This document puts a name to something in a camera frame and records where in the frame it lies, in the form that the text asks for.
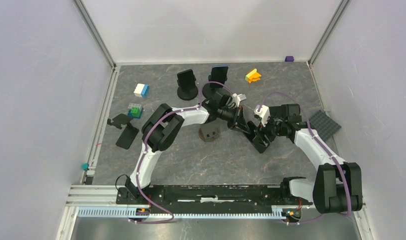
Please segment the blue edged black phone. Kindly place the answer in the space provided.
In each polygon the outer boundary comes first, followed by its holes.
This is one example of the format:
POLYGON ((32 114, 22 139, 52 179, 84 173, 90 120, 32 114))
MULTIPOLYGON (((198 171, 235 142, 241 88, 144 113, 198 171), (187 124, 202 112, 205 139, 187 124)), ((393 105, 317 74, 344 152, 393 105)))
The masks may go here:
POLYGON ((228 73, 227 65, 213 66, 208 79, 210 82, 218 82, 221 83, 221 85, 217 83, 210 83, 209 87, 212 89, 223 88, 223 85, 227 81, 227 73, 228 73))

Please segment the black folding phone stand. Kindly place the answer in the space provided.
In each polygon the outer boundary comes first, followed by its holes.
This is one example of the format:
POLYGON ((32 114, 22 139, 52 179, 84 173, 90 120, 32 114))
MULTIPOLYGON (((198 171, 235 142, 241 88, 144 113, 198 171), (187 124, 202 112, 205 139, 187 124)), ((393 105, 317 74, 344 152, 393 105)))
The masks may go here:
POLYGON ((133 118, 126 114, 119 114, 114 118, 107 119, 107 124, 110 126, 114 126, 117 129, 122 130, 121 135, 119 136, 118 140, 116 141, 116 146, 128 150, 135 137, 137 136, 139 130, 131 124, 133 118))

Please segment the teal edged black phone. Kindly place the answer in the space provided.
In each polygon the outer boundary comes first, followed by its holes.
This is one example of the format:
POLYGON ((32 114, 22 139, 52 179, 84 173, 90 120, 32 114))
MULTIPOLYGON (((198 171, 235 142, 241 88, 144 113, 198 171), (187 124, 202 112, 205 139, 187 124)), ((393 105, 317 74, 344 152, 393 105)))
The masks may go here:
POLYGON ((192 69, 187 69, 177 73, 177 83, 182 91, 196 89, 196 78, 192 69))

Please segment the black round base phone stand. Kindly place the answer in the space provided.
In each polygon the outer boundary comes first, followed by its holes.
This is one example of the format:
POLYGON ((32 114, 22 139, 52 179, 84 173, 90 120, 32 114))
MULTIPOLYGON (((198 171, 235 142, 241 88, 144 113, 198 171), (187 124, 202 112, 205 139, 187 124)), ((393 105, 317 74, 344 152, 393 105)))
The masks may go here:
POLYGON ((203 89, 202 89, 202 94, 204 95, 204 97, 207 99, 207 98, 212 98, 213 97, 213 95, 216 93, 216 91, 218 90, 218 89, 222 89, 223 88, 223 86, 222 85, 219 85, 219 84, 217 84, 217 83, 208 83, 208 84, 205 84, 204 86, 203 86, 203 89))

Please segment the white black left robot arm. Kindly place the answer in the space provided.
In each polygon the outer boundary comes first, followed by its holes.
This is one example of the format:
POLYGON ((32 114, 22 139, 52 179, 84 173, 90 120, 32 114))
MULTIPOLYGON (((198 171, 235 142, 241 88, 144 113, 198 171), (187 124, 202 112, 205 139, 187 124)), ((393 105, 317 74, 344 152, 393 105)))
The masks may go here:
POLYGON ((240 102, 244 94, 221 94, 206 98, 200 104, 175 108, 161 104, 142 128, 143 143, 140 157, 133 173, 127 178, 125 187, 129 198, 136 204, 143 203, 148 197, 146 189, 151 182, 154 167, 163 151, 169 148, 181 127, 203 125, 208 127, 217 119, 227 122, 229 128, 238 125, 242 108, 240 102))

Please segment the grey stand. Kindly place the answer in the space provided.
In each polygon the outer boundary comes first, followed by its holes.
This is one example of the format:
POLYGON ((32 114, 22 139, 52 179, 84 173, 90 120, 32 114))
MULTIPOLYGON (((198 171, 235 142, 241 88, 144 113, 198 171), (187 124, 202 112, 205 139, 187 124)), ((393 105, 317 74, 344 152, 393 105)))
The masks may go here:
POLYGON ((201 124, 199 129, 199 137, 204 142, 212 142, 219 137, 219 129, 216 122, 201 124))

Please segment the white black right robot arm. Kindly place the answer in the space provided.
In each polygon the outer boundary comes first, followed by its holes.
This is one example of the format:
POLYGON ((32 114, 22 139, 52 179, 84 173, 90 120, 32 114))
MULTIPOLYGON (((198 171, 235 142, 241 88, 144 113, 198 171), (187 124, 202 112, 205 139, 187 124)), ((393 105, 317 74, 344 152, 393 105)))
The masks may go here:
POLYGON ((303 198, 314 203, 321 214, 355 212, 362 209, 361 168, 355 162, 346 162, 321 139, 309 122, 303 122, 298 104, 281 106, 258 105, 254 116, 260 120, 257 130, 270 141, 287 137, 300 148, 314 165, 314 181, 301 177, 284 180, 280 199, 292 204, 303 198))

